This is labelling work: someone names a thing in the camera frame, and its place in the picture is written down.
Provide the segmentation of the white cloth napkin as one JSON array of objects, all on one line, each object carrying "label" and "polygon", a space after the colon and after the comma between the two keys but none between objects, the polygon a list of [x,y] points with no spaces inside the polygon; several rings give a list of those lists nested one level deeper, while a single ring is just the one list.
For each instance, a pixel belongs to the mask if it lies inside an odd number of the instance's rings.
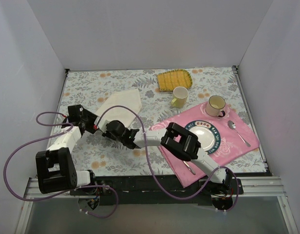
[{"label": "white cloth napkin", "polygon": [[129,127],[142,108],[140,93],[138,89],[114,92],[107,98],[100,108],[95,112],[98,117],[109,120],[118,120]]}]

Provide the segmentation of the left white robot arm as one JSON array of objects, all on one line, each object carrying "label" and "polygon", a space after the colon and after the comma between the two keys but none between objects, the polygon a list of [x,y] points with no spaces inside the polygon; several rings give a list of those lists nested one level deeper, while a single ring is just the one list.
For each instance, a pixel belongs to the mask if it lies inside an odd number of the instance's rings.
[{"label": "left white robot arm", "polygon": [[71,156],[73,148],[85,132],[97,131],[97,115],[82,105],[68,106],[68,116],[61,126],[61,135],[45,151],[36,154],[38,185],[42,194],[72,190],[81,186],[87,195],[98,188],[92,170],[77,171]]}]

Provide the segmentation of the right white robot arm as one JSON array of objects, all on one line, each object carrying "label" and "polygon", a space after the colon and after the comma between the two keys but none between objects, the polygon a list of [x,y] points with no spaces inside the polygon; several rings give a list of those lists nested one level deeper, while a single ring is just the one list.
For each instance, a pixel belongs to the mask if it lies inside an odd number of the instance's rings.
[{"label": "right white robot arm", "polygon": [[119,120],[102,121],[97,128],[103,137],[119,141],[129,149],[160,146],[171,153],[172,158],[191,162],[208,176],[209,182],[204,186],[212,194],[225,194],[233,190],[233,173],[220,166],[202,149],[196,134],[174,122],[166,128],[148,132],[144,127],[141,130],[126,128]]}]

